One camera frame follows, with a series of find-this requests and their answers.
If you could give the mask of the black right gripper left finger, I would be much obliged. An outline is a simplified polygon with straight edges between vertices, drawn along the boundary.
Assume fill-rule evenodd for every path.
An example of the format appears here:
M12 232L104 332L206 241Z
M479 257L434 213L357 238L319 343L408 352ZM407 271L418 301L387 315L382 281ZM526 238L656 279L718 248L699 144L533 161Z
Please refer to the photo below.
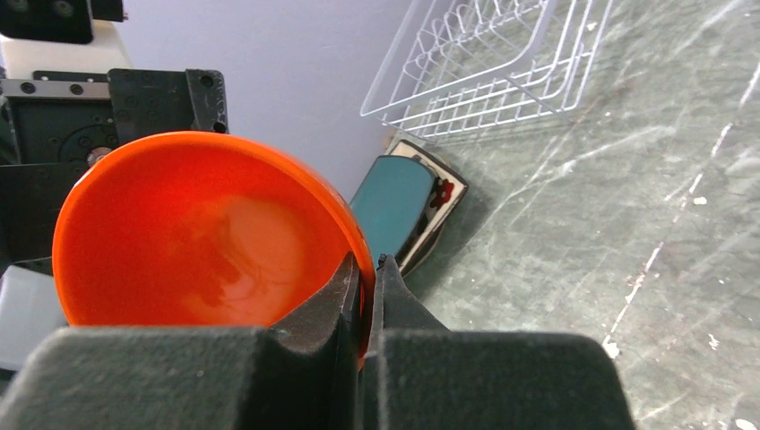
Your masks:
M54 332L1 401L4 429L351 429L357 422L358 264L269 328Z

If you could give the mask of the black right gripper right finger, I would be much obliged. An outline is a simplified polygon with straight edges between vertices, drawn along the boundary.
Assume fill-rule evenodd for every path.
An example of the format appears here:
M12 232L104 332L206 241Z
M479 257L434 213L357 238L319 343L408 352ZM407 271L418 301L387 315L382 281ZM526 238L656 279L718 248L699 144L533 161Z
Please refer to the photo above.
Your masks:
M452 331L380 258L362 373L366 429L631 429L618 371L588 337Z

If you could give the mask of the teal square plate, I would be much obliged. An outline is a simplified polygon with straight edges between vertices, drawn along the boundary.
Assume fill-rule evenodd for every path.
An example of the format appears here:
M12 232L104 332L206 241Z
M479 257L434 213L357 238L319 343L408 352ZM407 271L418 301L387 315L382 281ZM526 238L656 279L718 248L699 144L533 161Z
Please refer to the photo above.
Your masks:
M432 171L412 158L377 158L350 201L373 263L397 256L417 226L432 190Z

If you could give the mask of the orange plastic bowl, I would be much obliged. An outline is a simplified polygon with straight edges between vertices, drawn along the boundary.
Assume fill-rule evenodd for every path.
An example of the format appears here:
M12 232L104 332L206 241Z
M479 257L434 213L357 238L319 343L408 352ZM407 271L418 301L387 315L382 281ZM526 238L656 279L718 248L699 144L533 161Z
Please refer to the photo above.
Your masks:
M375 265L345 199L282 150L190 131L129 142L89 168L52 242L72 326L270 327L347 254L358 264L366 352Z

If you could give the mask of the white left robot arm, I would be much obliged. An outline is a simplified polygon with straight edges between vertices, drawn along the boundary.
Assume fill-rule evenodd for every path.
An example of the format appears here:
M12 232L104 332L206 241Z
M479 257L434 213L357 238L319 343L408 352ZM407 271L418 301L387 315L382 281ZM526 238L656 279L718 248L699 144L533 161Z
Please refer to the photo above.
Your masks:
M126 18L122 1L1 0L1 75L130 68L117 28Z

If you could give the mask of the beige floral square plate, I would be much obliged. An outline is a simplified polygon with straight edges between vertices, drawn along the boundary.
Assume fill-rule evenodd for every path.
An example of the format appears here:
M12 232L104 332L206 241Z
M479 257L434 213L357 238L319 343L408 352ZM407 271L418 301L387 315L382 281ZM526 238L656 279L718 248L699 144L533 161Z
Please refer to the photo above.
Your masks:
M413 159L433 175L433 184L422 214L396 260L402 276L417 269L436 248L445 222L467 193L469 185L441 155L422 148L409 139L400 139L389 155Z

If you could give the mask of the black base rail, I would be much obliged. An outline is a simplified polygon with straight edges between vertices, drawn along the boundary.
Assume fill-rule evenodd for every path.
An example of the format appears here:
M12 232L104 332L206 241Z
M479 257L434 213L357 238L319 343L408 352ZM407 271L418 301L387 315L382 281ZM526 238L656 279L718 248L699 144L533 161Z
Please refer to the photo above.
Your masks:
M227 133L216 70L37 71L1 81L1 264L49 259L56 220L80 177L156 133Z

